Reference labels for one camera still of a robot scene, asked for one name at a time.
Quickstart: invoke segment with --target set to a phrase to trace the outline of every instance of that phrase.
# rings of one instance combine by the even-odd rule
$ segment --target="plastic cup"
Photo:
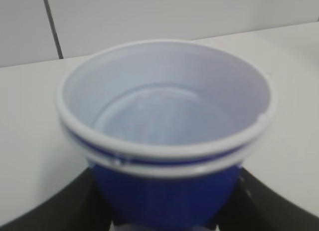
[[[243,59],[151,40],[79,65],[60,83],[57,107],[116,214],[176,231],[205,223],[225,204],[276,101],[269,77]]]

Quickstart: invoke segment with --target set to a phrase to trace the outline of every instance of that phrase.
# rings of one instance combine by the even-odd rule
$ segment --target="blue cup rim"
[[[243,144],[241,146],[238,146],[234,149],[227,150],[223,153],[218,153],[218,154],[213,154],[207,157],[199,157],[195,159],[187,159],[187,160],[150,160],[150,159],[145,159],[145,158],[136,158],[136,157],[128,157],[128,156],[123,156],[121,154],[118,154],[113,151],[105,150],[101,147],[98,147],[94,144],[91,144],[90,142],[82,139],[78,135],[76,135],[74,132],[72,132],[70,129],[68,129],[66,126],[61,123],[62,129],[64,132],[73,140],[76,141],[76,143],[81,144],[81,146],[85,147],[86,149],[90,149],[93,151],[93,153],[96,154],[101,154],[109,159],[114,159],[117,160],[118,162],[124,164],[124,163],[129,163],[133,165],[154,165],[154,166],[183,166],[183,165],[193,165],[193,164],[198,164],[198,163],[206,163],[209,161],[213,160],[218,160],[226,156],[230,156],[234,154],[235,152],[238,152],[242,150],[243,148],[249,146],[250,143],[248,144]]]
[[[228,56],[229,59],[237,60],[242,63],[246,63],[248,66],[251,66],[257,73],[259,73],[264,78],[268,86],[270,101],[266,111],[263,114],[260,114],[260,116],[258,117],[255,123],[243,129],[242,131],[237,132],[234,135],[228,136],[226,138],[211,141],[211,142],[193,144],[193,145],[166,146],[166,145],[149,145],[149,144],[133,143],[133,142],[124,141],[114,137],[107,136],[105,134],[102,134],[92,129],[89,126],[84,125],[68,109],[64,99],[64,95],[63,95],[66,81],[84,64],[86,65],[90,63],[94,64],[96,59],[114,50],[121,50],[127,47],[138,46],[138,45],[143,45],[147,43],[155,44],[155,43],[164,43],[164,42],[196,46],[196,47],[201,47],[203,49],[214,50],[215,52],[219,52],[222,55]],[[262,72],[254,64],[252,64],[251,62],[243,58],[239,58],[223,50],[212,48],[207,45],[198,44],[192,41],[161,40],[160,39],[160,40],[137,41],[137,42],[131,42],[131,43],[123,44],[123,45],[118,45],[109,49],[102,50],[101,52],[94,55],[92,58],[88,59],[87,61],[84,61],[79,66],[77,66],[74,70],[68,72],[64,76],[62,81],[60,82],[57,89],[56,104],[57,104],[58,113],[63,123],[70,130],[72,130],[72,132],[74,132],[76,135],[83,138],[84,140],[90,142],[91,144],[95,144],[98,147],[102,147],[103,149],[107,149],[107,150],[112,150],[114,152],[123,154],[125,156],[146,157],[150,159],[178,160],[178,159],[193,159],[193,158],[218,154],[221,152],[234,149],[242,144],[248,143],[251,140],[255,139],[263,131],[267,129],[271,120],[273,119],[276,106],[277,106],[277,96],[269,76],[266,75],[264,72]]]
[[[110,156],[104,152],[97,152],[95,147],[87,146],[79,139],[76,139],[64,125],[62,125],[62,130],[69,142],[76,147],[76,150],[82,153],[87,160],[93,163],[93,165],[98,164],[117,172],[152,179],[194,178],[219,172],[236,165],[241,166],[242,161],[255,151],[264,139],[264,135],[261,135],[254,141],[239,147],[235,152],[217,157],[216,159],[187,162],[183,164],[171,163],[167,165],[160,163],[131,162],[129,157],[126,157],[126,162],[123,162],[117,155]]]

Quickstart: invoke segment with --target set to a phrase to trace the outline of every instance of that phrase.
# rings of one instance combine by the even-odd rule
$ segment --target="white cup rim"
[[[64,128],[63,131],[68,140],[77,147],[78,151],[82,153],[87,160],[93,162],[93,165],[97,164],[113,171],[152,179],[194,178],[216,173],[236,165],[241,167],[242,161],[254,152],[264,139],[264,136],[262,135],[245,147],[242,147],[237,152],[217,160],[188,165],[158,166],[133,164],[130,162],[121,163],[116,158],[110,158],[105,155],[98,154],[94,149],[83,146],[81,143],[71,138]]]
[[[214,140],[211,142],[204,142],[193,145],[149,145],[149,144],[139,144],[129,141],[120,140],[102,134],[79,121],[67,108],[67,105],[64,101],[63,90],[68,78],[83,64],[88,64],[94,62],[95,57],[105,55],[106,53],[112,52],[117,49],[122,49],[128,46],[135,46],[146,43],[157,43],[157,42],[170,42],[177,44],[191,44],[194,46],[200,46],[205,48],[214,49],[220,53],[231,56],[236,59],[240,59],[242,62],[253,67],[256,72],[258,72],[265,80],[269,91],[270,91],[270,102],[265,113],[261,114],[262,118],[257,119],[255,123],[247,127],[246,129],[237,132],[227,138]],[[92,58],[82,62],[75,69],[68,72],[57,88],[56,96],[57,109],[60,115],[62,122],[75,134],[87,140],[90,143],[93,143],[101,148],[107,149],[109,151],[120,153],[126,157],[147,157],[150,159],[157,160],[173,160],[173,159],[191,159],[197,157],[204,157],[212,154],[221,153],[233,148],[236,148],[242,144],[248,143],[249,141],[256,138],[268,127],[269,123],[274,117],[276,106],[277,106],[277,96],[275,89],[270,81],[268,75],[261,71],[257,66],[251,62],[239,58],[231,53],[225,52],[220,49],[216,49],[207,45],[198,44],[193,41],[183,41],[183,40],[170,40],[170,39],[156,39],[156,40],[146,40],[146,41],[136,41],[123,45],[118,45],[112,48],[102,50],[95,54]]]

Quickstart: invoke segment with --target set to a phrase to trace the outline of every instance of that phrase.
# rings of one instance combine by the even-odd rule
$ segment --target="black holder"
[[[0,231],[108,231],[114,216],[84,171],[64,190],[34,210],[0,227]],[[204,226],[220,231],[319,231],[319,218],[263,185],[245,169],[222,210]]]

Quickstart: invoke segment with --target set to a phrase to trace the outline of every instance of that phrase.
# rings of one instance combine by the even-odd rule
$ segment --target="white wall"
[[[317,21],[318,0],[49,0],[64,57]]]
[[[57,58],[43,0],[0,0],[0,67]]]

